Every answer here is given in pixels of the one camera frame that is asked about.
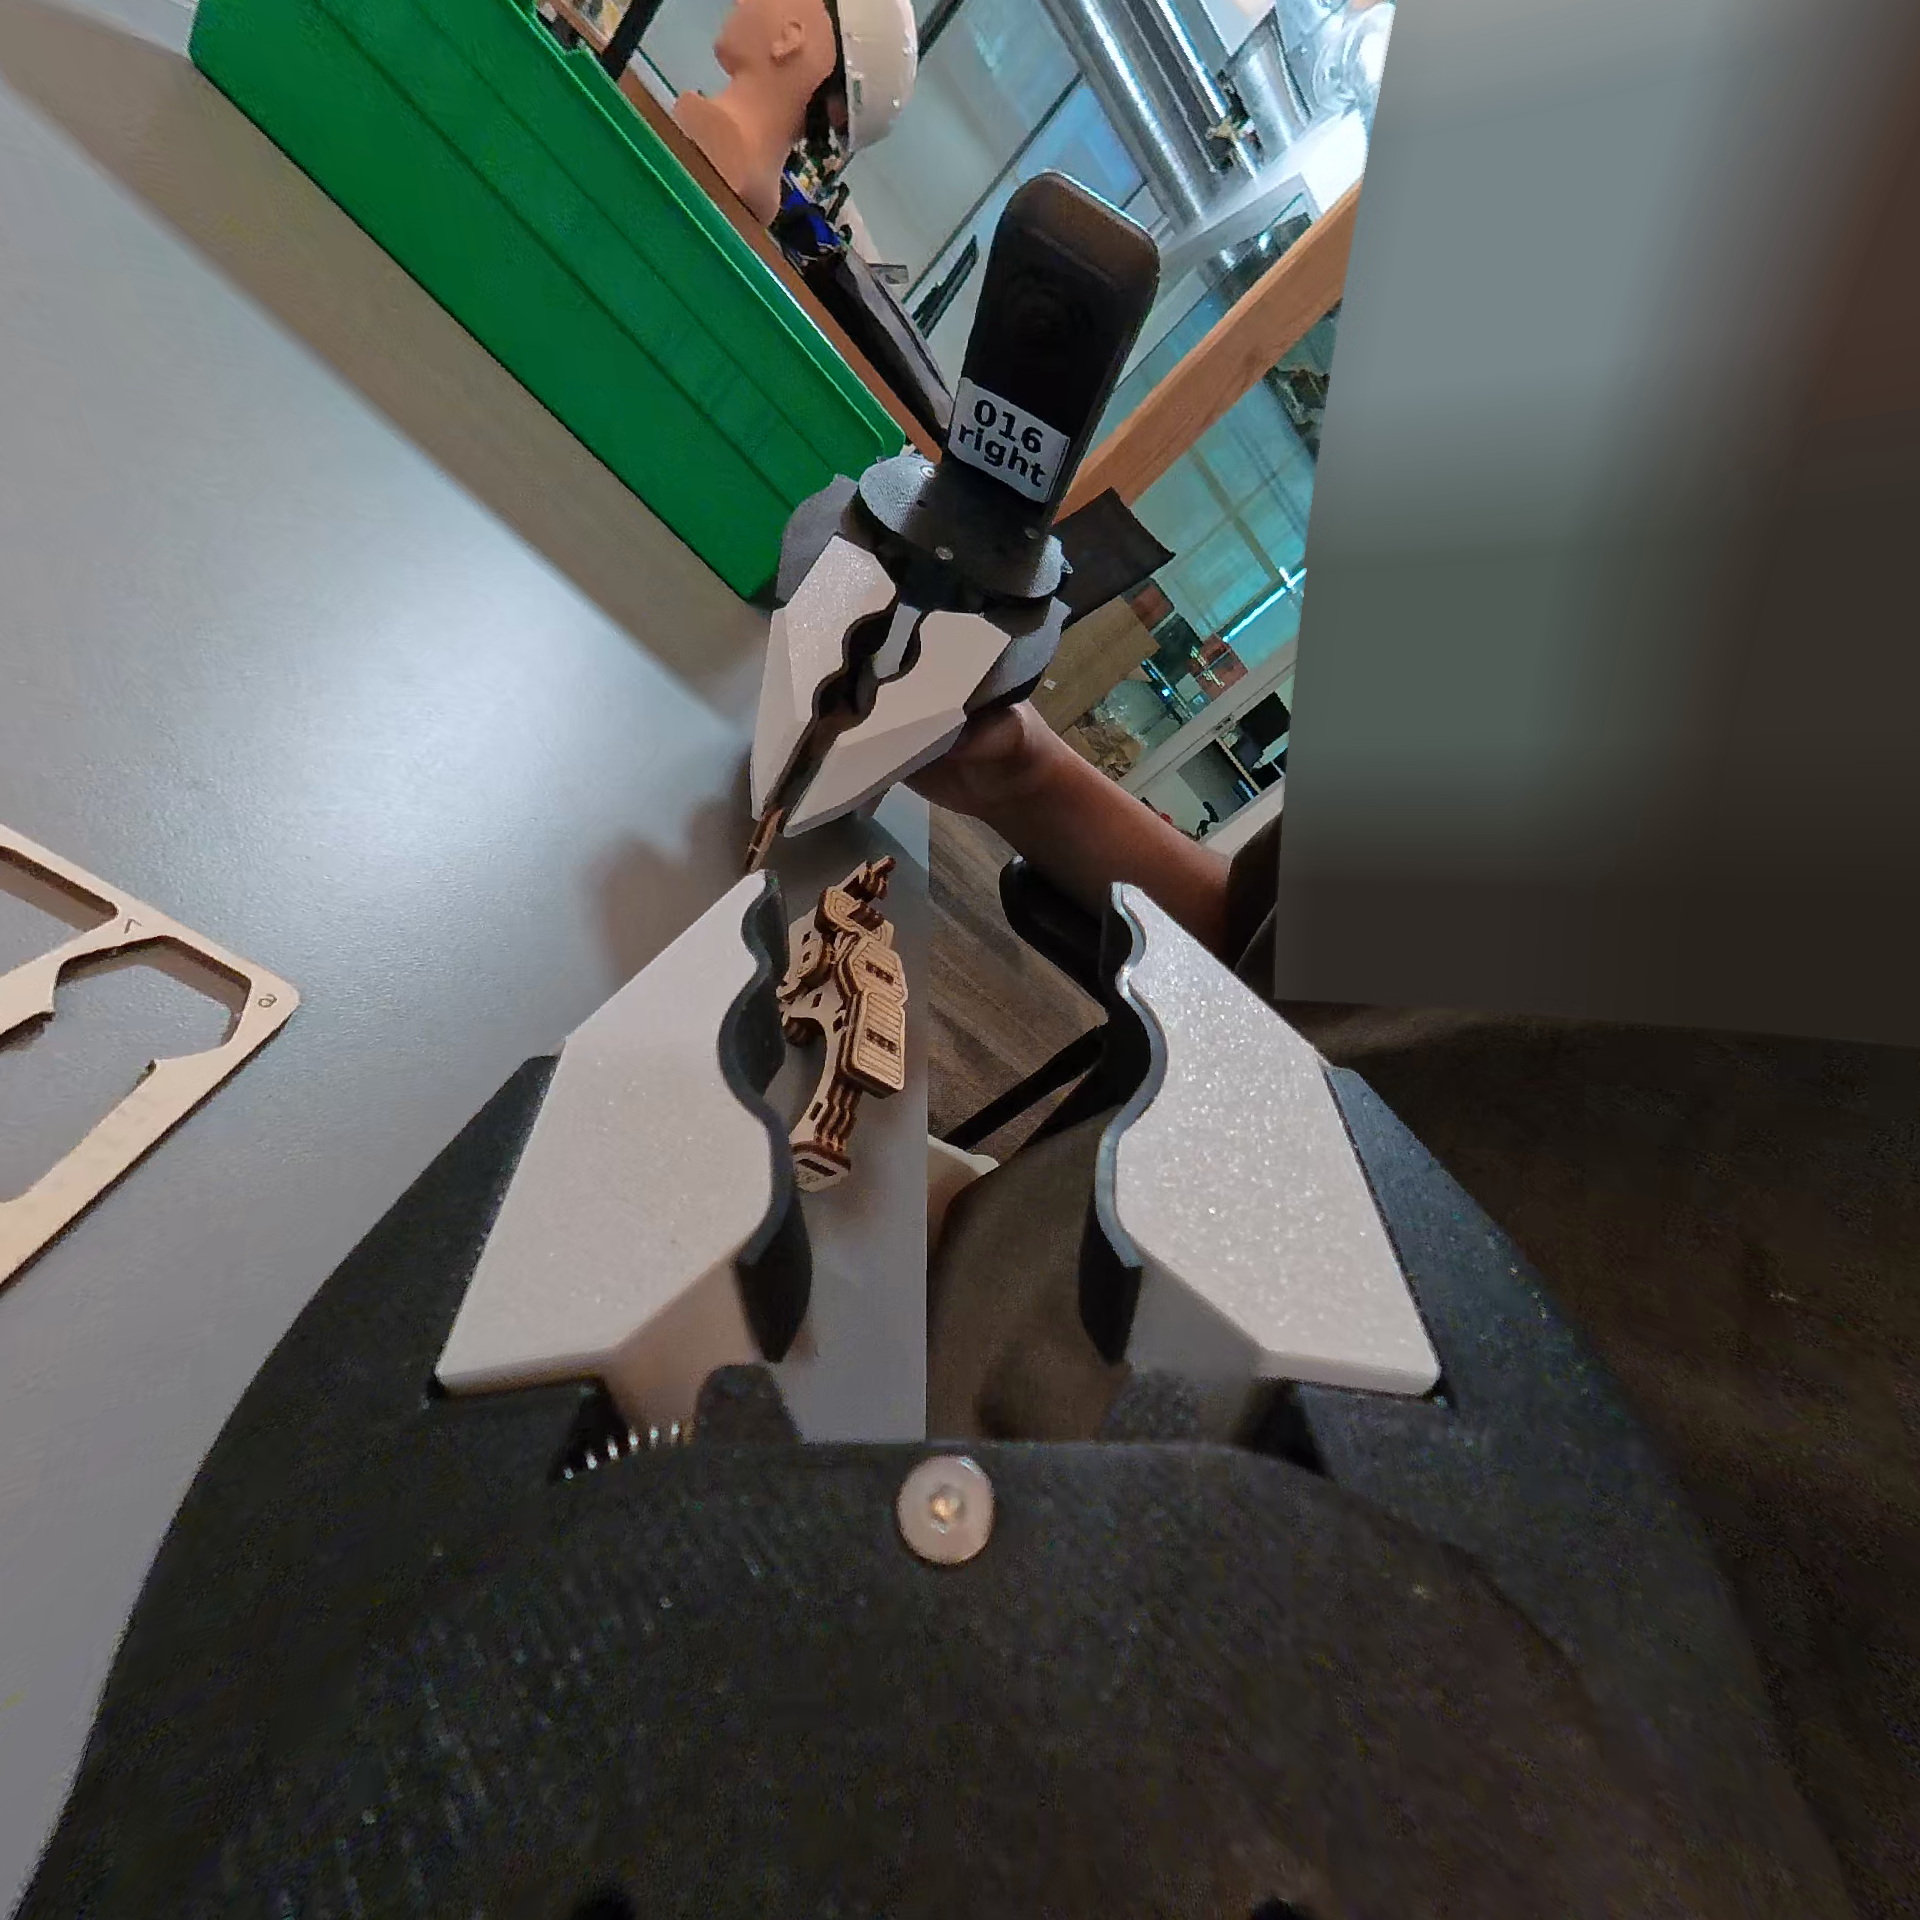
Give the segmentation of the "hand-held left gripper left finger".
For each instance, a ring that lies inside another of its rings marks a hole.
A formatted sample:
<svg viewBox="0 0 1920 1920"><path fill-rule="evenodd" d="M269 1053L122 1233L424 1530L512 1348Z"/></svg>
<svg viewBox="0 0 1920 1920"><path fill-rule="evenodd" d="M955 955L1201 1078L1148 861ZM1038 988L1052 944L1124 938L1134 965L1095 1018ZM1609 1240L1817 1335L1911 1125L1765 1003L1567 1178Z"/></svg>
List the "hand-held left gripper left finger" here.
<svg viewBox="0 0 1920 1920"><path fill-rule="evenodd" d="M441 1384L707 1384L812 1300L789 1124L785 908L742 878L559 1048Z"/></svg>

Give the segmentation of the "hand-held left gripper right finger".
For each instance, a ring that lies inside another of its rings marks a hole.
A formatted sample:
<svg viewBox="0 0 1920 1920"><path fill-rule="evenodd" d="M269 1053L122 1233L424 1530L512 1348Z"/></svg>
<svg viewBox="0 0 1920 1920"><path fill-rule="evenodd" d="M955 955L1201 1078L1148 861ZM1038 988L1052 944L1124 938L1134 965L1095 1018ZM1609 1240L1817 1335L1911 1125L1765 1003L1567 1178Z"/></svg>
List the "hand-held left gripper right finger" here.
<svg viewBox="0 0 1920 1920"><path fill-rule="evenodd" d="M1198 1393L1444 1370L1314 1047L1134 884L1102 925L1079 1317Z"/></svg>

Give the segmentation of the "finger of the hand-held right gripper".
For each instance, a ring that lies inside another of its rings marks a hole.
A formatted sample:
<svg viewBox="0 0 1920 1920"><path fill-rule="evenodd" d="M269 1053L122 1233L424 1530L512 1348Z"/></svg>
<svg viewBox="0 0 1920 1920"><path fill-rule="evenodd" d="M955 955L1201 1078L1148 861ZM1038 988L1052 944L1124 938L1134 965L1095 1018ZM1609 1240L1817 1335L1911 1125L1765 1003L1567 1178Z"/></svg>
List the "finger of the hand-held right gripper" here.
<svg viewBox="0 0 1920 1920"><path fill-rule="evenodd" d="M751 748L751 807L759 824L774 815L789 824L801 818L804 807L781 800L778 791L804 773L827 690L849 665L851 631L862 621L888 617L895 604L898 590L882 563L845 537L829 537L794 597L774 613Z"/></svg>
<svg viewBox="0 0 1920 1920"><path fill-rule="evenodd" d="M941 758L967 727L967 704L1011 643L971 613L929 613L917 663L877 685L865 717L834 734L785 813L782 835L834 824Z"/></svg>

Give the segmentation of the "wooden puzzle model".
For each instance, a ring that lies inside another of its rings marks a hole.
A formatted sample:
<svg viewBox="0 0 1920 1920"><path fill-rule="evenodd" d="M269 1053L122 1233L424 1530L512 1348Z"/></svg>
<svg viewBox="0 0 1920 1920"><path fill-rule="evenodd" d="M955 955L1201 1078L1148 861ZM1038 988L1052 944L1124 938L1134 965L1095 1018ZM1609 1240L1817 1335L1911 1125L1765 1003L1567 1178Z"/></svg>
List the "wooden puzzle model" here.
<svg viewBox="0 0 1920 1920"><path fill-rule="evenodd" d="M907 1087L909 985L887 918L892 857L858 865L819 893L785 931L781 1024L792 1047L822 1044L822 1071L789 1134L797 1187L829 1191L851 1174L851 1137L869 1097Z"/></svg>

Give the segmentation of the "wooden puzzle sheet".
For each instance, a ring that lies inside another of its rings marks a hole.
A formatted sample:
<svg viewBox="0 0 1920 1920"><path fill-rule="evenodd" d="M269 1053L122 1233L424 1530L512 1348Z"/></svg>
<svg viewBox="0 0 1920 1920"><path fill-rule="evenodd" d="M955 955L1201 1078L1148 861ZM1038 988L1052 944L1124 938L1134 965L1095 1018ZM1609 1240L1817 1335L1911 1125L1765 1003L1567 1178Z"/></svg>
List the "wooden puzzle sheet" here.
<svg viewBox="0 0 1920 1920"><path fill-rule="evenodd" d="M77 1145L4 1200L4 1284L14 1284L294 1018L301 991L14 828L4 828L4 864L98 911L95 925L4 974L4 1041L49 1024L64 978L82 963L172 948L238 988L218 1047L151 1061Z"/></svg>

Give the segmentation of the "person's right forearm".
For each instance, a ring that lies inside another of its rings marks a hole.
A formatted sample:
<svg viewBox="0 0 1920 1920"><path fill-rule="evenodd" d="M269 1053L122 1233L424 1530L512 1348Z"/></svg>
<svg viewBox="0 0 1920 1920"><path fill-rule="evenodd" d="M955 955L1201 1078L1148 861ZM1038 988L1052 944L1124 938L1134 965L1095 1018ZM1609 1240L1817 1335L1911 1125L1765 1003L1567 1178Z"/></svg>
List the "person's right forearm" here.
<svg viewBox="0 0 1920 1920"><path fill-rule="evenodd" d="M1038 865L1069 900L1105 907L1121 884L1194 934L1218 960L1255 981L1272 981L1279 931L1284 818L1264 824L1235 851L1189 841L1145 804L1095 778L1062 815L1062 845Z"/></svg>

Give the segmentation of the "person's right hand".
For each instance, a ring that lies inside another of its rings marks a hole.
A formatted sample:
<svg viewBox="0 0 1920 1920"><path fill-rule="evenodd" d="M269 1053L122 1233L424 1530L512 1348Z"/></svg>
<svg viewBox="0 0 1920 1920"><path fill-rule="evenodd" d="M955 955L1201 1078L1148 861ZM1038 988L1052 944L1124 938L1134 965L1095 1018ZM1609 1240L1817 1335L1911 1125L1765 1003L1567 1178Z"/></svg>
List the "person's right hand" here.
<svg viewBox="0 0 1920 1920"><path fill-rule="evenodd" d="M1031 701L968 717L945 755L909 775L909 791L989 825L1019 854L1088 838L1124 794L1077 755Z"/></svg>

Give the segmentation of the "wooden beam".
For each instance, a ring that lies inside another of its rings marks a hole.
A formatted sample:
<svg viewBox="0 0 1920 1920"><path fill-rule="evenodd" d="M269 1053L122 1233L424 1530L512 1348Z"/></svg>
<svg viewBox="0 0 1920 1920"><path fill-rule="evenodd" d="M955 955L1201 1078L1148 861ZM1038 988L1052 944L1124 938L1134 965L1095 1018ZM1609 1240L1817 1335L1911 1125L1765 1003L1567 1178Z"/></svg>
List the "wooden beam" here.
<svg viewBox="0 0 1920 1920"><path fill-rule="evenodd" d="M1067 495L1067 518L1105 491L1134 507L1342 300L1357 207L1361 183L1091 450Z"/></svg>

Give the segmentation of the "white hard hat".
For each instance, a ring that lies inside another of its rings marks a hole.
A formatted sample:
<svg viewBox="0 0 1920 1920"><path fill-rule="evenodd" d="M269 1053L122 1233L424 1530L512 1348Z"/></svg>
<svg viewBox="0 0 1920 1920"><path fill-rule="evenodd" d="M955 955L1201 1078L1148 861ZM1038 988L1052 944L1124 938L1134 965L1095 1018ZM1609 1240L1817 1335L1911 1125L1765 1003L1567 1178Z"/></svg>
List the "white hard hat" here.
<svg viewBox="0 0 1920 1920"><path fill-rule="evenodd" d="M834 70L809 100L804 140L845 158L882 143L911 100L919 63L914 4L827 4Z"/></svg>

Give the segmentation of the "mannequin head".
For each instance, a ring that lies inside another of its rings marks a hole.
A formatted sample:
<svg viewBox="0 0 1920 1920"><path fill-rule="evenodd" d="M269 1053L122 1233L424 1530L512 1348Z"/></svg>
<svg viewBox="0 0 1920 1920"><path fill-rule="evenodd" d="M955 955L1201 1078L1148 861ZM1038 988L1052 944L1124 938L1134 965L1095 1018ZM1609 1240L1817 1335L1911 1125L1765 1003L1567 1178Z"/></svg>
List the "mannequin head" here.
<svg viewBox="0 0 1920 1920"><path fill-rule="evenodd" d="M759 228L782 207L782 173L827 118L839 81L831 4L734 4L715 40L718 94L682 91L674 124Z"/></svg>

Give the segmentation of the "green plastic bin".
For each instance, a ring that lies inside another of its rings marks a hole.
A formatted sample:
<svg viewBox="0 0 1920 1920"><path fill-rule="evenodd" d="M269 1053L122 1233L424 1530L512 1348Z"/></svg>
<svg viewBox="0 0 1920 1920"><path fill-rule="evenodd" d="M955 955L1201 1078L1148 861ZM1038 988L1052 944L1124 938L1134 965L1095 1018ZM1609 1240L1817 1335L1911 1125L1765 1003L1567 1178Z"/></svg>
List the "green plastic bin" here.
<svg viewBox="0 0 1920 1920"><path fill-rule="evenodd" d="M199 4L188 57L738 595L807 498L907 450L535 4Z"/></svg>

